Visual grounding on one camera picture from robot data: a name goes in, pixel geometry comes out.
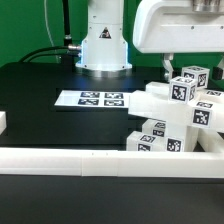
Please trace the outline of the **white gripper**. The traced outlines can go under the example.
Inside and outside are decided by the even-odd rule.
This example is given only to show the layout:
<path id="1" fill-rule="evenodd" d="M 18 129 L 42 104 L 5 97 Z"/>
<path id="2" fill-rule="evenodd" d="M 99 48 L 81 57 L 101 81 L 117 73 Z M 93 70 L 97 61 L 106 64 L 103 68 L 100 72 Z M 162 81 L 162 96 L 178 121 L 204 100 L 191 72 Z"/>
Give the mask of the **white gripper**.
<path id="1" fill-rule="evenodd" d="M 173 53 L 224 50 L 224 0 L 217 7 L 194 6 L 193 0 L 142 0 L 137 8 L 133 44 L 141 53 L 164 53 L 164 78 L 173 77 Z M 224 55 L 212 78 L 224 80 Z"/>

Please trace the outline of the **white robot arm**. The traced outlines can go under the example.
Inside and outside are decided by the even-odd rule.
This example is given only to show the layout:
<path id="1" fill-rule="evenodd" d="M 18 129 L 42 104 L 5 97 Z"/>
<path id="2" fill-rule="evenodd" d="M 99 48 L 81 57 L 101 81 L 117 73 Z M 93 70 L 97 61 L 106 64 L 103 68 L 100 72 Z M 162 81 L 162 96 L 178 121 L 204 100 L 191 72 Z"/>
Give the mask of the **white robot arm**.
<path id="1" fill-rule="evenodd" d="M 88 31 L 77 67 L 95 77 L 129 70 L 123 38 L 124 0 L 88 0 Z M 176 53 L 224 51 L 224 0 L 141 0 L 132 43 L 142 53 L 161 53 L 165 78 Z"/>

